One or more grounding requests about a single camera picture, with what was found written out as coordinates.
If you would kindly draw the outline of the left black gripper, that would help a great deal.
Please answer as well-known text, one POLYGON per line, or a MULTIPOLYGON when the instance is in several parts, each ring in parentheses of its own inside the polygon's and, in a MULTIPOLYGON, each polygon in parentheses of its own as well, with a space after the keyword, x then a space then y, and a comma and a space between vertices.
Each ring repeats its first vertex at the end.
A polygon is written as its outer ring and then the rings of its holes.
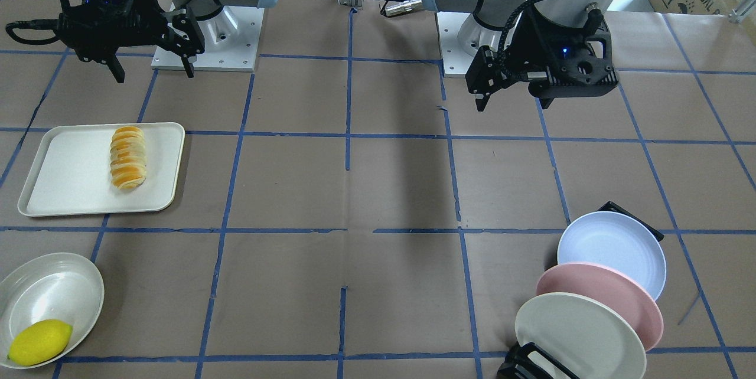
POLYGON ((600 9, 588 11, 575 28, 555 24, 528 8, 513 37, 513 56, 499 58, 488 45, 478 47, 465 73, 468 92, 483 112, 492 94, 527 82, 542 110, 558 97, 600 97, 619 77, 612 61, 612 35, 600 9))

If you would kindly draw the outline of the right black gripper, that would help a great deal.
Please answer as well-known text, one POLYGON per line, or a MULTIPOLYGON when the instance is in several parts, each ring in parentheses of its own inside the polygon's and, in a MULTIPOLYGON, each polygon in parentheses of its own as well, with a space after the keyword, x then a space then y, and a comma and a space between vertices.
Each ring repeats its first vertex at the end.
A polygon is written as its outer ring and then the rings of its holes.
POLYGON ((115 54, 121 47, 157 45, 174 53, 188 78, 205 53, 205 40, 191 8, 164 11, 157 0, 60 0, 58 37, 84 61, 100 62, 117 83, 125 71, 115 54))

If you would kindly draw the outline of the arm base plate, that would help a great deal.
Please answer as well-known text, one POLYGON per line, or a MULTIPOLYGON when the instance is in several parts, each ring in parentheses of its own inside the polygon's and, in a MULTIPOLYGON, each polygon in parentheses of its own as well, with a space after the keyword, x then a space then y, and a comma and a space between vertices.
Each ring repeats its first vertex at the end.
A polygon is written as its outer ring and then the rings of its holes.
POLYGON ((236 71, 256 69, 264 8, 225 6, 214 18, 200 21, 205 52, 197 54, 196 71, 236 71))
POLYGON ((446 77, 464 78, 478 48, 496 48, 499 43, 500 30, 481 26, 472 13, 440 11, 436 18, 446 77))

